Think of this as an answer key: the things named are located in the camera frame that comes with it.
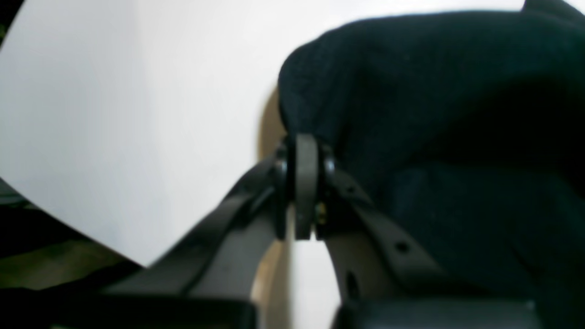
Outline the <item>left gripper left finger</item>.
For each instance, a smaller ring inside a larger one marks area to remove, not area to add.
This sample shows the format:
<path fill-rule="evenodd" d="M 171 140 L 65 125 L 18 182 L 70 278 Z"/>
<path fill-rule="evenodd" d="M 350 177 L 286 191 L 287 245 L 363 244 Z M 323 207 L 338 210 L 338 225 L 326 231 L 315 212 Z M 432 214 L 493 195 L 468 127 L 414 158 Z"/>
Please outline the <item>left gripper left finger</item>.
<path fill-rule="evenodd" d="M 289 155 L 282 145 L 257 163 L 163 258 L 105 293 L 249 299 L 265 252 L 286 237 Z"/>

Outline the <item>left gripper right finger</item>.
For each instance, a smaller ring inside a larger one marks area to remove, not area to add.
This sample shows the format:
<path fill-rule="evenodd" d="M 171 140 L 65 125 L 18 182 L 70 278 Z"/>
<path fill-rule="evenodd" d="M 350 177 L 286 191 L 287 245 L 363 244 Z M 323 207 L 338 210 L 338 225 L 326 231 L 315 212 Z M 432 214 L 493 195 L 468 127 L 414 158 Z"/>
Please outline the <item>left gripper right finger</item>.
<path fill-rule="evenodd" d="M 329 146 L 309 134 L 294 141 L 295 237 L 325 243 L 343 302 L 483 294 L 378 211 Z"/>

